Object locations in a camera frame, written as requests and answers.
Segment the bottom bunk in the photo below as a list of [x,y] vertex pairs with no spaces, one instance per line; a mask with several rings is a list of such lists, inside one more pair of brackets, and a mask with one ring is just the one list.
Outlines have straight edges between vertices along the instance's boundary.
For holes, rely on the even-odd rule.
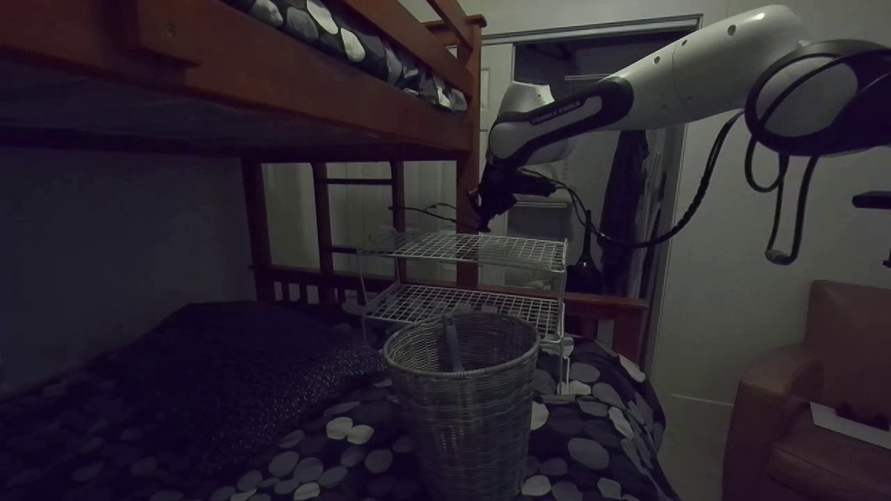
[[[541,356],[529,500],[677,500],[645,377],[595,342],[549,398]],[[0,500],[426,500],[380,356],[340,313],[195,303],[138,342],[0,404]]]

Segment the top bunk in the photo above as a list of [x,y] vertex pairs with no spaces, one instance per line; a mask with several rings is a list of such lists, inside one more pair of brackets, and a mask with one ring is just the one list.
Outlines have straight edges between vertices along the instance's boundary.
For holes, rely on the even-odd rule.
[[485,19],[428,6],[440,24],[399,0],[0,3],[0,146],[461,159]]

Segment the wooden bunk bed frame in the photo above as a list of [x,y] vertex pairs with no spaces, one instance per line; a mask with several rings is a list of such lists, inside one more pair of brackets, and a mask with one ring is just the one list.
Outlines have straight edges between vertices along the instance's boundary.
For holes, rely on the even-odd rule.
[[[421,104],[220,0],[27,0],[0,3],[0,146],[238,159],[257,299],[305,302],[315,288],[337,303],[358,288],[335,271],[335,255],[350,248],[332,242],[329,186],[344,181],[329,180],[326,163],[389,163],[389,180],[355,184],[389,186],[394,228],[403,163],[457,163],[457,221],[472,218],[464,193],[478,180],[485,19],[457,0],[428,0],[440,19],[426,26],[399,0],[332,3],[464,92],[470,109]],[[311,164],[319,271],[272,264],[268,163]],[[613,321],[614,349],[637,363],[644,313],[639,302],[567,295],[582,333]]]

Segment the polka dot bedsheet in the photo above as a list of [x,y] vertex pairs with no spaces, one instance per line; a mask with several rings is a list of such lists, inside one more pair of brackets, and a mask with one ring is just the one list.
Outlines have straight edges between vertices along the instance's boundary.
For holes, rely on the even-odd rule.
[[464,111],[467,99],[443,78],[426,74],[406,53],[387,45],[369,26],[348,17],[337,3],[323,0],[225,0],[254,19],[293,36],[300,45],[316,47],[337,61],[365,71],[392,86],[417,95],[421,102]]
[[[535,374],[524,500],[677,500],[659,472],[666,415],[645,377],[585,345],[571,356],[571,398],[553,398],[553,360]],[[80,370],[0,406],[0,500],[53,501],[283,501],[417,500],[424,486],[383,374],[354,385],[265,452],[213,477],[188,469],[181,444],[108,370]]]

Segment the mattress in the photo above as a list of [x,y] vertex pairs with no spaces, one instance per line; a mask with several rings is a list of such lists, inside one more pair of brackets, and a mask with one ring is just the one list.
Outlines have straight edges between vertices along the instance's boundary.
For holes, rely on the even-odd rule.
[[[326,330],[287,310],[188,308],[147,342],[0,404],[0,500],[426,500],[387,374],[350,342],[358,333]],[[524,494],[677,500],[645,377],[585,345],[571,360],[582,392],[553,402],[550,369],[541,356]]]
[[443,78],[426,74],[406,53],[387,45],[367,24],[337,11],[337,3],[323,0],[225,0],[229,6],[251,15],[254,19],[311,45],[332,58],[358,68],[367,77],[389,81],[406,95],[444,109],[464,111],[467,99],[447,86]]

